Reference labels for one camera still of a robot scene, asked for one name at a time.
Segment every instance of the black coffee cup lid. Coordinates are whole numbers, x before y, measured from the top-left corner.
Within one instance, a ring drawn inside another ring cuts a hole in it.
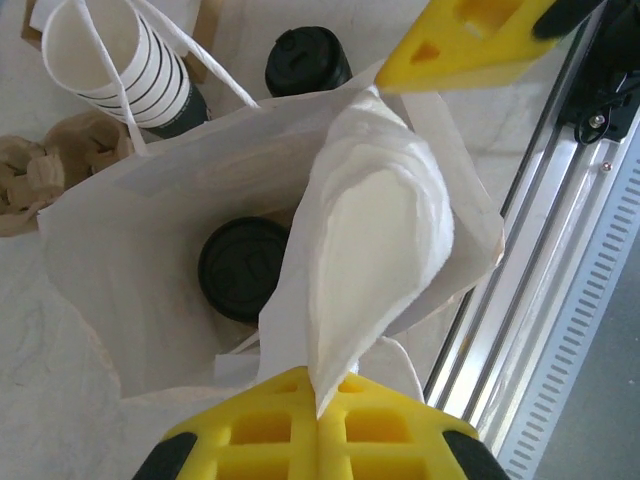
[[[274,97],[332,90],[351,78],[338,38],[324,27],[283,33],[269,54],[265,81]]]
[[[209,303],[232,320],[257,322],[278,284],[288,236],[286,228],[259,217],[217,229],[198,262],[200,288]]]

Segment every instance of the black stripe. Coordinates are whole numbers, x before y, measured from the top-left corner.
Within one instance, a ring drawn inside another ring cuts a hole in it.
[[[147,25],[144,23],[144,21],[142,20],[142,18],[140,16],[138,16],[138,19],[140,20],[140,23],[142,24],[142,26],[144,27],[144,31],[147,32],[147,43],[149,44],[149,53],[147,53],[147,60],[144,64],[144,67],[142,68],[142,70],[140,71],[140,74],[138,75],[138,78],[136,78],[133,83],[131,85],[129,85],[125,91],[129,90],[131,87],[133,87],[136,82],[138,80],[140,80],[140,77],[142,77],[142,74],[144,73],[144,71],[147,69],[147,66],[149,65],[149,60],[151,59],[151,33],[149,32],[149,29],[147,28]],[[90,100],[111,100],[112,98],[118,98],[118,95],[111,95],[110,97],[90,97],[88,95],[83,95],[81,93],[78,94],[79,97],[82,98],[88,98]]]
[[[154,85],[156,84],[156,82],[158,81],[158,78],[160,77],[160,72],[162,71],[162,60],[163,60],[163,56],[162,56],[162,43],[160,42],[160,39],[158,38],[158,36],[155,34],[155,32],[153,33],[153,38],[155,38],[156,43],[158,45],[158,50],[160,51],[160,64],[158,65],[158,71],[156,72],[156,78],[153,79],[153,82],[151,82],[151,86],[149,88],[147,88],[147,91],[144,92],[142,95],[140,95],[138,98],[136,98],[134,101],[129,102],[129,106],[133,106],[134,103],[142,100],[147,93],[149,93],[151,91],[151,89],[154,87]],[[107,110],[112,110],[114,108],[120,108],[120,106],[115,106],[115,107],[111,107],[111,106],[106,106],[106,105],[100,105],[99,103],[96,103],[97,106],[101,107],[101,108],[105,108]]]
[[[152,122],[153,120],[155,120],[156,118],[160,117],[161,115],[164,115],[164,114],[167,112],[167,110],[169,110],[169,109],[173,106],[173,104],[174,104],[174,103],[176,103],[176,102],[178,101],[178,97],[180,96],[180,89],[182,88],[182,82],[184,81],[184,71],[182,70],[182,68],[180,68],[180,63],[178,63],[178,70],[180,71],[180,79],[179,79],[179,80],[180,80],[180,81],[179,81],[179,85],[180,85],[180,87],[178,88],[178,93],[177,93],[177,95],[176,95],[176,96],[175,96],[175,98],[171,101],[171,103],[169,104],[169,106],[168,106],[167,108],[165,108],[165,109],[162,111],[162,113],[159,113],[158,115],[156,115],[155,117],[153,117],[153,118],[151,118],[151,119],[149,119],[149,120],[145,120],[145,123],[146,123],[146,122]]]
[[[150,105],[149,107],[145,108],[141,112],[136,113],[136,115],[140,115],[141,113],[148,112],[150,109],[155,107],[158,104],[158,102],[160,100],[162,100],[162,97],[165,96],[165,94],[167,93],[167,90],[169,90],[169,87],[171,86],[171,80],[173,79],[173,62],[171,61],[171,59],[173,58],[173,55],[171,54],[171,52],[169,51],[169,49],[167,48],[166,45],[165,45],[164,48],[167,51],[167,55],[169,56],[169,64],[171,64],[171,70],[169,70],[169,81],[167,82],[167,86],[164,87],[164,91],[160,94],[158,99],[155,102],[153,102],[152,105]]]

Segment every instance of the white countertop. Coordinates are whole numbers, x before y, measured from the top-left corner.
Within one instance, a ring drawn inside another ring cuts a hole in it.
[[[288,28],[330,28],[357,73],[392,50],[423,4],[234,0],[226,3],[213,51],[255,98],[266,98],[265,61]],[[87,106],[55,87],[39,52],[20,39],[24,1],[0,0],[0,9],[0,135],[39,140],[54,123]],[[497,205],[562,57],[553,52],[515,86],[444,95]],[[215,115],[238,106],[216,81],[208,83],[203,91]],[[73,307],[50,286],[37,234],[0,239],[0,312],[0,478],[131,478],[170,426],[216,402],[206,388],[120,400],[108,359]],[[423,381],[451,313],[399,336]]]

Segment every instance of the screw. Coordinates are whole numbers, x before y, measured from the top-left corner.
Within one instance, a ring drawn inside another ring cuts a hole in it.
[[[593,129],[598,129],[602,125],[604,125],[606,121],[607,119],[604,117],[604,115],[602,114],[594,115],[589,119],[589,126]]]

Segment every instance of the white napkin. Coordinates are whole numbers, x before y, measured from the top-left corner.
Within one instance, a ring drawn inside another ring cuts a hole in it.
[[[449,198],[428,146],[365,91],[315,159],[278,288],[260,315],[258,381],[308,364],[320,416],[452,244]]]

